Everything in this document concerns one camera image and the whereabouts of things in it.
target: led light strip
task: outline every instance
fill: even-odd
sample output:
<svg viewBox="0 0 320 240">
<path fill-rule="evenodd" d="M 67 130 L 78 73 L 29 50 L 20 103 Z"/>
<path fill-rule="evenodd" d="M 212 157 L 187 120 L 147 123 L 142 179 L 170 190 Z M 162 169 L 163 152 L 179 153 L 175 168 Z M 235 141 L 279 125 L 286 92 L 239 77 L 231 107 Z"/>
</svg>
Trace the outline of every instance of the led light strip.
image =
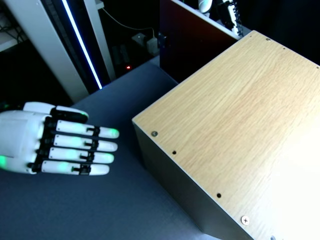
<svg viewBox="0 0 320 240">
<path fill-rule="evenodd" d="M 87 52 L 87 49 L 86 49 L 86 47 L 85 47 L 84 41 L 82 40 L 82 38 L 81 38 L 81 36 L 80 36 L 80 33 L 79 33 L 78 28 L 77 28 L 76 22 L 75 22 L 75 20 L 74 20 L 74 17 L 73 17 L 72 14 L 71 14 L 69 5 L 68 5 L 68 3 L 67 3 L 67 0 L 62 0 L 62 3 L 63 3 L 63 6 L 64 6 L 64 8 L 65 8 L 65 10 L 66 10 L 66 13 L 68 14 L 68 17 L 69 17 L 69 19 L 70 19 L 70 22 L 71 22 L 71 24 L 72 24 L 73 30 L 74 30 L 74 32 L 75 32 L 75 34 L 76 34 L 76 37 L 78 38 L 78 41 L 79 41 L 79 43 L 80 43 L 80 45 L 81 45 L 81 48 L 82 48 L 83 53 L 84 53 L 84 55 L 85 55 L 85 58 L 86 58 L 86 60 L 87 60 L 88 63 L 89 63 L 89 66 L 90 66 L 91 71 L 92 71 L 92 73 L 93 73 L 93 75 L 94 75 L 95 81 L 96 81 L 96 83 L 98 84 L 99 89 L 102 89 L 101 83 L 100 83 L 99 78 L 98 78 L 97 73 L 96 73 L 96 70 L 95 70 L 95 68 L 94 68 L 94 66 L 93 66 L 93 64 L 92 64 L 92 62 L 91 62 L 91 59 L 90 59 L 89 54 L 88 54 L 88 52 Z"/>
</svg>

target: wooden box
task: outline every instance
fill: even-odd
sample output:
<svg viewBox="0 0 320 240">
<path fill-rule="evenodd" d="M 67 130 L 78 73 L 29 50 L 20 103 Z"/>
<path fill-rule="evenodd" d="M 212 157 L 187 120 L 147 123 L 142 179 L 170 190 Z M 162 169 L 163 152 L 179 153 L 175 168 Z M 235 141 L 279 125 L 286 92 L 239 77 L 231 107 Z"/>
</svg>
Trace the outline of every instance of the wooden box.
<svg viewBox="0 0 320 240">
<path fill-rule="evenodd" d="M 252 31 L 132 121 L 146 167 L 204 233 L 320 239 L 315 63 Z"/>
</svg>

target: silver screw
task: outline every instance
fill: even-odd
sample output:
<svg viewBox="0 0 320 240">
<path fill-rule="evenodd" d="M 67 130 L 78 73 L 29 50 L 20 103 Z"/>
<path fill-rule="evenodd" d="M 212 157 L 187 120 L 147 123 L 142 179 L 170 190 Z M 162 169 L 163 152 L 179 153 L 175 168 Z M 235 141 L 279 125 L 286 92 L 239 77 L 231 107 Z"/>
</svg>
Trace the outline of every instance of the silver screw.
<svg viewBox="0 0 320 240">
<path fill-rule="evenodd" d="M 241 222 L 242 222 L 243 225 L 249 225 L 250 219 L 247 216 L 242 216 L 241 217 Z"/>
</svg>

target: black curtain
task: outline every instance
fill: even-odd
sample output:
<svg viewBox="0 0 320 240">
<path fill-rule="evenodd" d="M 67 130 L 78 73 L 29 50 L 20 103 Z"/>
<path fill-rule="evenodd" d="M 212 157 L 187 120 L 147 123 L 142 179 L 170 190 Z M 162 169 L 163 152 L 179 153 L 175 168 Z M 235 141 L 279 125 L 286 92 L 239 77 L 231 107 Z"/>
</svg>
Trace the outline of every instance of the black curtain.
<svg viewBox="0 0 320 240">
<path fill-rule="evenodd" d="M 319 0 L 237 0 L 243 25 L 320 65 Z"/>
</svg>

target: wooden top panel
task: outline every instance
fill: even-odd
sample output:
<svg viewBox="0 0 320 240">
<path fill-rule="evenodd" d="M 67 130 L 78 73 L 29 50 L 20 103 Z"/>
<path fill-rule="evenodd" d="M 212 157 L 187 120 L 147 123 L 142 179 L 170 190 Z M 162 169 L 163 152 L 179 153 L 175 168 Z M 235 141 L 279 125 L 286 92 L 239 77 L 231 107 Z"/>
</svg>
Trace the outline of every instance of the wooden top panel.
<svg viewBox="0 0 320 240">
<path fill-rule="evenodd" d="M 133 122 L 254 239 L 319 237 L 315 63 L 253 31 Z"/>
</svg>

